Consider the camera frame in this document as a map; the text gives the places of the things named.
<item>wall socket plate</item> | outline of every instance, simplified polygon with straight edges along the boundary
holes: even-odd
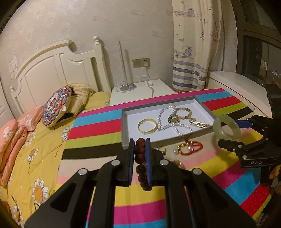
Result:
[[[150,58],[144,58],[144,59],[133,59],[133,68],[138,68],[138,67],[150,67]]]

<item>windowsill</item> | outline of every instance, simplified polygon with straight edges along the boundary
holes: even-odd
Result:
[[[209,77],[232,89],[255,105],[268,117],[271,117],[271,108],[264,87],[243,75],[233,72],[213,71]]]

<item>round patterned cushion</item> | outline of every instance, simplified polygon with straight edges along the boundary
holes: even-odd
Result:
[[[64,86],[53,93],[44,106],[42,122],[47,127],[54,126],[66,112],[71,99],[71,88]]]

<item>yellow comforter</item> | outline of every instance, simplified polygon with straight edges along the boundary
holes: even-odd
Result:
[[[95,93],[85,109],[105,107],[109,99],[104,92]],[[0,199],[8,202],[14,220],[21,227],[55,192],[58,167],[74,120],[52,128],[39,122],[19,151],[7,188],[0,186]]]

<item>metal screw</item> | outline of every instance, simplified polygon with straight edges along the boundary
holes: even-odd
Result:
[[[78,174],[80,175],[80,176],[83,176],[83,175],[85,175],[87,173],[87,170],[85,169],[85,168],[82,168],[82,169],[79,169],[78,170]]]
[[[195,169],[193,170],[193,173],[196,174],[196,175],[200,175],[200,174],[202,173],[202,170],[199,169],[199,168],[195,168]]]
[[[162,159],[162,160],[160,160],[160,165],[168,165],[169,164],[169,161],[168,160],[166,160],[166,159]]]
[[[120,165],[120,161],[117,160],[117,159],[115,159],[115,160],[113,160],[113,161],[111,162],[111,164],[112,164],[113,166],[117,166],[117,165]]]

